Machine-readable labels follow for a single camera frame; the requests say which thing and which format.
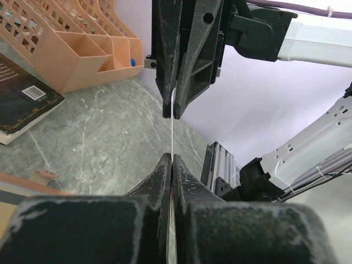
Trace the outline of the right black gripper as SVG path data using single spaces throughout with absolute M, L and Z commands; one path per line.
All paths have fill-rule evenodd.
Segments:
M 153 1 L 151 53 L 145 67 L 156 71 L 163 117 L 174 118 L 215 82 L 234 14 L 248 15 L 246 1 Z

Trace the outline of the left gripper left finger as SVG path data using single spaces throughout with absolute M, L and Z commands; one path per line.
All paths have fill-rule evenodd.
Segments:
M 1 238 L 1 263 L 167 263 L 172 158 L 123 196 L 32 196 Z

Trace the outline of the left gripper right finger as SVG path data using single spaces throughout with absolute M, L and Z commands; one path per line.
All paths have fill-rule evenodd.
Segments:
M 178 263 L 337 263 L 319 216 L 292 203 L 226 202 L 173 158 Z

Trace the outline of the white silver VIP card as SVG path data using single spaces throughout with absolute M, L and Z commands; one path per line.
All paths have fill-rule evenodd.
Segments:
M 171 116 L 170 116 L 170 128 L 171 128 L 171 160 L 173 164 L 173 157 L 174 157 L 174 99 L 175 99 L 175 89 L 171 92 Z M 174 233 L 174 202 L 173 202 L 173 173 L 171 173 L 171 181 L 170 181 L 170 238 L 169 238 L 169 249 L 172 249 L 173 243 L 173 233 Z

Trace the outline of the pink leather card holder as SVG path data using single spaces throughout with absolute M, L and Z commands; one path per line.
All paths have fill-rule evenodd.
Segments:
M 48 186 L 59 175 L 46 169 L 37 169 L 29 180 L 1 172 L 1 202 L 18 205 L 27 197 L 40 195 L 73 195 Z

